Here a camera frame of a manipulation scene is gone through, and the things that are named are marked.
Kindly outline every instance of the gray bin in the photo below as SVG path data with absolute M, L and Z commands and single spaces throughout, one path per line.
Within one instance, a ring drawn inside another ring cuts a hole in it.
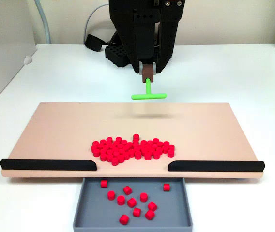
M 107 179 L 107 188 L 100 187 L 100 180 Z M 170 192 L 163 191 L 163 184 L 171 185 Z M 125 195 L 123 187 L 130 186 L 132 193 Z M 116 199 L 109 201 L 107 193 L 116 193 Z M 139 199 L 142 192 L 148 194 L 148 201 Z M 133 208 L 127 204 L 118 205 L 117 197 L 125 200 L 135 198 L 135 207 L 142 210 L 140 217 L 132 215 Z M 149 202 L 157 204 L 155 217 L 149 221 L 145 213 Z M 122 214 L 129 216 L 127 225 L 122 225 Z M 84 178 L 74 219 L 75 232 L 191 232 L 192 220 L 183 178 Z

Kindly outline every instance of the white table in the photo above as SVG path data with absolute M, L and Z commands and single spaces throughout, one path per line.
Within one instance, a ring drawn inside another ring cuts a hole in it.
M 256 180 L 188 179 L 195 232 L 275 231 L 275 46 L 177 46 L 155 77 L 160 102 L 229 102 L 256 156 Z M 83 45 L 38 45 L 0 95 L 0 160 L 9 156 L 39 102 L 132 102 L 145 93 L 132 67 L 117 68 Z M 82 179 L 0 174 L 0 231 L 73 231 Z

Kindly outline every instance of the green handle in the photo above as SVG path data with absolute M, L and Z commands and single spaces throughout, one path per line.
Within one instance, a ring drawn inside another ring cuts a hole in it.
M 151 80 L 149 78 L 146 79 L 146 94 L 135 94 L 131 96 L 132 100 L 145 100 L 145 99 L 161 99 L 166 98 L 167 95 L 165 93 L 153 93 L 151 87 Z
M 152 94 L 151 80 L 146 79 L 146 94 Z

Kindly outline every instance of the beige board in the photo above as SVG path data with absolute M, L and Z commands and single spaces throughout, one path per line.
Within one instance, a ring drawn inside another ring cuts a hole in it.
M 175 156 L 130 158 L 118 166 L 92 155 L 92 142 L 158 138 Z M 11 159 L 93 160 L 97 171 L 2 170 L 6 177 L 257 178 L 263 172 L 169 172 L 174 160 L 258 161 L 228 103 L 40 103 Z

